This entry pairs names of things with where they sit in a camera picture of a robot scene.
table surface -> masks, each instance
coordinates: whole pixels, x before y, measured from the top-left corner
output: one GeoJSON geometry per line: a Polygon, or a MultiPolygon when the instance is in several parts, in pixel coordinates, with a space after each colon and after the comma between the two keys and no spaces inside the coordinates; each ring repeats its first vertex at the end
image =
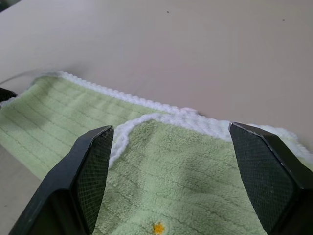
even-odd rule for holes
{"type": "MultiPolygon", "coordinates": [[[[63,70],[207,117],[284,127],[313,150],[312,11],[312,0],[22,0],[0,13],[0,82],[21,93],[63,70]]],[[[18,163],[6,159],[4,194],[38,183],[15,187],[1,169],[18,163]]],[[[3,200],[2,214],[19,202],[2,210],[3,200]]]]}

